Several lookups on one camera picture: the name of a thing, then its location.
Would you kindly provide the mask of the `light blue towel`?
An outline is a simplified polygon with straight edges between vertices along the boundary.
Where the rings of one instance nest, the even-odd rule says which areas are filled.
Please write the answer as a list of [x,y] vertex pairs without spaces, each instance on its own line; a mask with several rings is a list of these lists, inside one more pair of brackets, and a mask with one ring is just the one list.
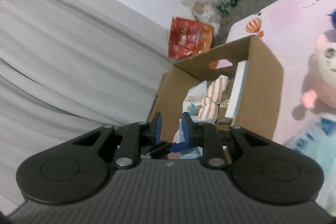
[[[202,141],[203,141],[203,133],[202,130],[199,128],[199,123],[204,122],[205,120],[199,119],[196,116],[190,116],[194,122],[195,125],[195,132],[194,132],[194,147],[188,147],[188,150],[179,152],[180,156],[179,158],[181,160],[191,160],[191,159],[197,159],[202,156],[203,149],[202,149]],[[179,130],[182,131],[182,117],[179,121]]]

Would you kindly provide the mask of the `orange striped white cloth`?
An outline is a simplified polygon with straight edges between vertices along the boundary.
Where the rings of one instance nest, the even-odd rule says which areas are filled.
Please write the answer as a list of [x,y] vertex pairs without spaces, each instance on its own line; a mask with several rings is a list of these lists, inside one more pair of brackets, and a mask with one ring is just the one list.
[[219,104],[222,100],[222,94],[227,90],[229,79],[227,76],[220,75],[214,80],[206,90],[202,99],[202,107],[199,110],[198,118],[202,120],[217,121],[219,114]]

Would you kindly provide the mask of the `gold LC packet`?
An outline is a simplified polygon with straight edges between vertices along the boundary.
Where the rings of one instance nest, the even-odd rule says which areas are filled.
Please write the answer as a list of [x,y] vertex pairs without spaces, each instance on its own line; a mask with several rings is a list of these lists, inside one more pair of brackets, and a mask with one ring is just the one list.
[[230,124],[232,122],[232,116],[227,114],[228,106],[229,106],[230,100],[222,98],[220,104],[219,104],[219,112],[218,112],[218,124]]

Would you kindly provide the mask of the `white blue flat box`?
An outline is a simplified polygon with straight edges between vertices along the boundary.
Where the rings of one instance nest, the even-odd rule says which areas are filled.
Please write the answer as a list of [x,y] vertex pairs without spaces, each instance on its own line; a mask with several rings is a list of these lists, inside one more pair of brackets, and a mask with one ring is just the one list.
[[224,119],[227,124],[231,123],[236,117],[240,103],[240,97],[244,87],[247,67],[248,67],[247,60],[238,62],[234,82],[232,85],[230,100],[228,102],[227,110],[224,116]]

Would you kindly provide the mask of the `cardboard box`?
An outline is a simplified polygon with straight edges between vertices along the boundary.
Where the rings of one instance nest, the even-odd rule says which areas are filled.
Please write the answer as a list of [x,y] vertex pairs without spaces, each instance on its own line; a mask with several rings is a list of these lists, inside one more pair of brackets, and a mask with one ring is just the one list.
[[161,140],[173,141],[179,130],[182,102],[187,92],[203,81],[207,88],[220,75],[229,79],[222,98],[230,99],[238,62],[248,61],[246,77],[235,119],[214,124],[220,130],[240,126],[272,139],[280,111],[284,70],[269,47],[257,36],[247,36],[205,53],[180,60],[163,77],[150,118],[163,116]]

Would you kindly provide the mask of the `red orange snack bag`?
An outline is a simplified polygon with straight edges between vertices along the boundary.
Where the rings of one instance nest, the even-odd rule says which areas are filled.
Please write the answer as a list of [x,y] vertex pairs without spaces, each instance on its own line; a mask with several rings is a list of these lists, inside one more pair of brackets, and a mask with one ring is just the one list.
[[171,22],[168,57],[185,59],[211,49],[214,28],[212,25],[173,17]]

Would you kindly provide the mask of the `white curtain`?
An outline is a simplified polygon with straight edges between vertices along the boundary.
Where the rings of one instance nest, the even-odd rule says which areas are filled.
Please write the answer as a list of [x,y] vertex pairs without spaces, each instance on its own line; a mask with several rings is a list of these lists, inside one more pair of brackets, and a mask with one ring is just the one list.
[[163,39],[75,0],[1,0],[1,194],[29,156],[104,124],[147,118],[170,67]]

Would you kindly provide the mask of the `green bottle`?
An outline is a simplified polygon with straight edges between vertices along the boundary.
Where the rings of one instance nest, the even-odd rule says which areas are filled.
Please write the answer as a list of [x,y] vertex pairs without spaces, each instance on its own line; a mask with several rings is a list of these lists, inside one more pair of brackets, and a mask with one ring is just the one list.
[[231,6],[226,0],[216,0],[214,7],[222,16],[228,16],[230,14],[229,11]]

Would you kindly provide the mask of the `white blue printed bag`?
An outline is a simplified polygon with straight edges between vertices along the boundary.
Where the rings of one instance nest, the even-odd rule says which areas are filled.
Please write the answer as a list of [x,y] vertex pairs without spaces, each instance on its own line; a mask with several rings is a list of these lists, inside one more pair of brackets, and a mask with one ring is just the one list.
[[316,202],[335,216],[335,120],[317,117],[291,137],[285,146],[315,160],[324,182]]

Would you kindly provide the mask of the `pink plush toy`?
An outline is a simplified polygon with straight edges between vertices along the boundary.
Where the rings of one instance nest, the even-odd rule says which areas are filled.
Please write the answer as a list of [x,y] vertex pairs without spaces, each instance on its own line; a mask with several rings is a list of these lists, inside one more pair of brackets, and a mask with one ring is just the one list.
[[315,52],[309,59],[307,74],[310,89],[301,96],[306,109],[315,108],[320,100],[335,109],[335,42],[321,34],[315,45]]

